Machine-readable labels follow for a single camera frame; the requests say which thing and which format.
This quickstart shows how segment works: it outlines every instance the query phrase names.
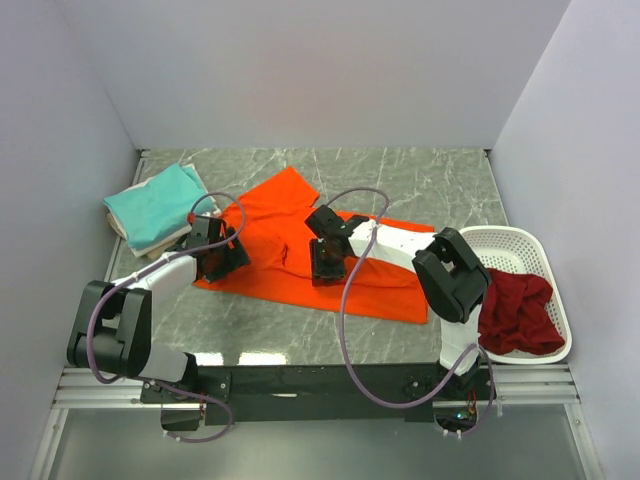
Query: white panel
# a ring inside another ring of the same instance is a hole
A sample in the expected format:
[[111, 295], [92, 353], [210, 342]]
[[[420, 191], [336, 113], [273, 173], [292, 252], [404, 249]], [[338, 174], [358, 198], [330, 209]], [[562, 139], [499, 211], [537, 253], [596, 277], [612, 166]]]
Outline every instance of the white panel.
[[49, 0], [0, 14], [0, 476], [27, 478], [77, 302], [113, 236], [101, 205], [135, 151]]
[[492, 147], [568, 0], [56, 0], [138, 147]]
[[500, 135], [509, 216], [544, 245], [607, 478], [637, 478], [640, 4], [574, 0]]

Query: red garment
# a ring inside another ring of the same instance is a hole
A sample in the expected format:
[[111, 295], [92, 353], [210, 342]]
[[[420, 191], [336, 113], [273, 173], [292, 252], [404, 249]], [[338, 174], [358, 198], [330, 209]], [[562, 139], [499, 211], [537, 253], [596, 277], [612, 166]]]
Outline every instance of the red garment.
[[513, 350], [544, 355], [564, 345], [545, 310], [553, 288], [537, 275], [489, 269], [491, 285], [480, 312], [480, 344], [503, 355]]

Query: plastic basket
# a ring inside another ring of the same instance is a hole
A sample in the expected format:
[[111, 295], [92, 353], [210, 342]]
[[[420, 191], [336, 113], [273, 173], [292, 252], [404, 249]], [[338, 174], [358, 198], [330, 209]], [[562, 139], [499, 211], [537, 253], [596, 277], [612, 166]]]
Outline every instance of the plastic basket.
[[571, 350], [571, 330], [540, 242], [530, 233], [512, 227], [467, 227], [460, 233], [486, 267], [509, 273], [533, 273], [545, 278], [553, 287], [553, 296], [546, 309], [556, 330], [565, 340], [564, 346], [547, 355], [533, 355], [519, 350], [505, 355], [489, 352], [491, 360], [513, 365], [542, 365], [564, 359]]

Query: teal cloth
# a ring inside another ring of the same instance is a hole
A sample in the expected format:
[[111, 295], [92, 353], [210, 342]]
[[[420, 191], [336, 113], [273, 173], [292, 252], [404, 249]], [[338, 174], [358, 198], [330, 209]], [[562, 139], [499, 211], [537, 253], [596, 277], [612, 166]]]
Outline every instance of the teal cloth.
[[[104, 203], [122, 224], [129, 246], [142, 250], [187, 226], [189, 210], [205, 193], [195, 171], [176, 163], [144, 187], [112, 195]], [[213, 200], [207, 198], [198, 204], [196, 213], [213, 209]]]

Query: orange cloth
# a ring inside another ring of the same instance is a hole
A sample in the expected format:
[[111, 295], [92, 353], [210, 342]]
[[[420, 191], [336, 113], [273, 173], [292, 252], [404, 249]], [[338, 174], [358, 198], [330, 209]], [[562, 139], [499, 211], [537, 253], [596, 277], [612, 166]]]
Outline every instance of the orange cloth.
[[[339, 311], [342, 284], [311, 285], [309, 241], [315, 237], [304, 221], [314, 211], [318, 196], [293, 167], [240, 196], [247, 212], [247, 224], [240, 240], [251, 264], [214, 283], [198, 280], [195, 285], [273, 302]], [[345, 220], [353, 215], [337, 213]], [[222, 218], [228, 225], [238, 226], [242, 218], [240, 209], [231, 205]], [[383, 219], [382, 223], [414, 232], [433, 232], [433, 227], [398, 220]], [[347, 272], [354, 264], [355, 259], [346, 259]], [[415, 273], [367, 259], [349, 291], [347, 313], [426, 323], [427, 303]]]

